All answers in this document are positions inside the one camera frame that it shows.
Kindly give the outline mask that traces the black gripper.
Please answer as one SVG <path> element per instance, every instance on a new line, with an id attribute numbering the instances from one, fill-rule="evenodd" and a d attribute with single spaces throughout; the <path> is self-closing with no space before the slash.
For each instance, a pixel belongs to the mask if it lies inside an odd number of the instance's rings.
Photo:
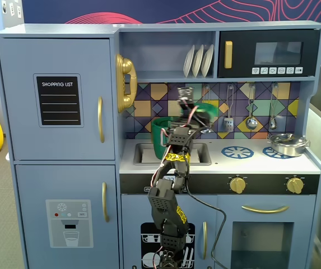
<path id="1" fill-rule="evenodd" d="M 199 128 L 198 132 L 200 133 L 211 133 L 213 131 L 211 127 L 213 116 L 208 112 L 200 112 L 199 104 L 191 100 L 179 100 L 178 104 L 182 111 L 178 118 L 179 127 Z"/>

